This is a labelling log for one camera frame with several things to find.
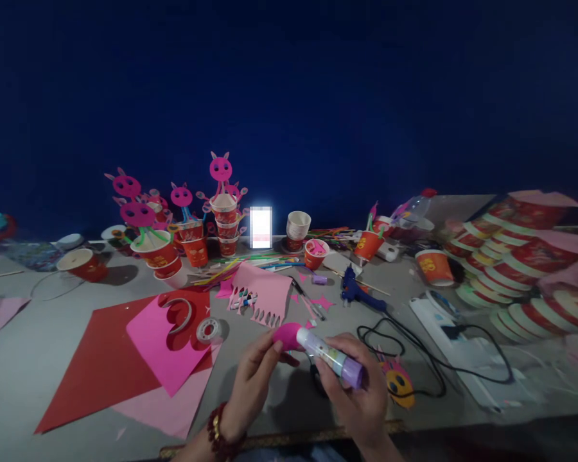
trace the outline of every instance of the person's right hand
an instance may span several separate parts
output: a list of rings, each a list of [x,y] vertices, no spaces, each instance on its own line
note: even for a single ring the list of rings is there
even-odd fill
[[[338,419],[361,449],[373,449],[389,441],[383,426],[387,414],[387,385],[383,372],[368,348],[353,335],[344,333],[326,338],[326,343],[364,366],[362,388],[343,389],[334,371],[316,359],[321,383],[336,408]]]

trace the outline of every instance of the phone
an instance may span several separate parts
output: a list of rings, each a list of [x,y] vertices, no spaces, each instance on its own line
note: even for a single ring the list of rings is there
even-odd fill
[[[250,248],[272,247],[272,208],[250,207]]]

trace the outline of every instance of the blue glue gun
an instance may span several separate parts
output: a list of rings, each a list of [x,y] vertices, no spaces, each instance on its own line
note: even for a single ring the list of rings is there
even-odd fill
[[[345,275],[342,277],[342,292],[340,297],[346,302],[358,300],[358,302],[363,302],[377,311],[385,311],[387,308],[387,304],[383,300],[377,300],[375,297],[368,295],[360,289],[360,286],[358,286],[355,280],[355,271],[353,271],[351,265],[345,270]]]

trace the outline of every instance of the black power cord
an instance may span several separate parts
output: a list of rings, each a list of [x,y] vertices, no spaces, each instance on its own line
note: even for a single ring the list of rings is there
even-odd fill
[[[406,398],[409,397],[411,395],[425,395],[427,397],[431,397],[431,398],[442,398],[443,396],[445,396],[445,394],[447,393],[447,387],[445,385],[445,379],[444,379],[444,375],[442,374],[441,371],[441,367],[445,367],[446,369],[449,370],[453,370],[455,372],[464,372],[464,373],[468,373],[471,375],[474,375],[476,377],[479,377],[480,379],[489,381],[489,382],[494,382],[494,383],[499,383],[499,384],[510,384],[514,382],[514,373],[512,372],[512,367],[509,364],[509,361],[507,360],[506,356],[503,353],[503,350],[501,349],[501,347],[499,346],[499,344],[496,342],[496,340],[494,339],[494,337],[490,334],[490,332],[488,332],[486,329],[484,329],[483,327],[480,327],[478,325],[475,324],[463,324],[463,325],[457,325],[456,326],[456,335],[460,334],[461,332],[464,332],[467,328],[474,328],[474,329],[479,329],[482,332],[484,332],[488,338],[491,340],[491,342],[493,343],[493,345],[495,346],[497,352],[501,355],[501,357],[503,358],[503,361],[505,363],[505,367],[507,368],[507,378],[506,379],[493,379],[492,377],[486,377],[485,375],[479,374],[477,372],[471,371],[471,370],[467,370],[467,369],[463,369],[463,368],[457,368],[454,366],[450,366],[449,364],[446,364],[445,362],[441,361],[439,358],[437,358],[436,356],[434,356],[429,350],[428,347],[426,345],[424,345],[424,343],[421,341],[421,339],[417,336],[417,334],[415,334],[414,332],[412,332],[407,326],[405,326],[404,324],[402,324],[400,321],[398,321],[397,319],[394,319],[392,317],[392,315],[386,310],[383,312],[385,314],[386,317],[381,318],[379,320],[379,322],[377,322],[377,324],[374,327],[368,327],[368,326],[364,326],[361,325],[358,327],[357,333],[358,333],[358,338],[360,339],[360,341],[366,345],[366,347],[374,353],[381,353],[385,356],[391,356],[391,357],[396,357],[396,356],[402,356],[403,354],[405,354],[405,346],[403,345],[403,343],[392,336],[386,335],[382,332],[379,332],[377,329],[378,327],[383,323],[383,322],[388,322],[390,323],[398,332],[400,332],[407,340],[409,340],[409,342],[411,344],[413,344],[418,350],[422,351],[424,354],[426,354],[426,356],[428,356],[429,360],[430,360],[430,364],[432,365],[432,369],[435,373],[435,376],[437,377],[437,381],[439,382],[439,386],[440,386],[440,391],[438,393],[431,393],[427,390],[414,390],[410,393],[405,393],[404,395],[398,395],[397,393],[393,392],[391,389],[388,388],[388,392],[392,395],[395,396],[397,398]],[[373,348],[367,341],[367,336],[369,334],[375,334],[390,340],[395,341],[399,346],[400,346],[400,353],[387,353],[387,352],[381,352],[379,350],[376,350],[375,348]]]

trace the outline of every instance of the hand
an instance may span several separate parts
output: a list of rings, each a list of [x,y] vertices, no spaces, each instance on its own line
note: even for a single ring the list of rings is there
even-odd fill
[[[375,449],[389,441],[383,426],[388,398],[381,368],[368,348],[349,333],[326,338],[326,343],[365,368],[361,389],[343,389],[332,369],[323,360],[316,359],[321,383],[336,408],[340,423],[362,451]]]
[[[220,433],[228,443],[238,441],[263,409],[276,364],[300,364],[293,356],[281,353],[283,342],[272,344],[274,332],[263,334],[242,353],[233,392],[220,420]]]

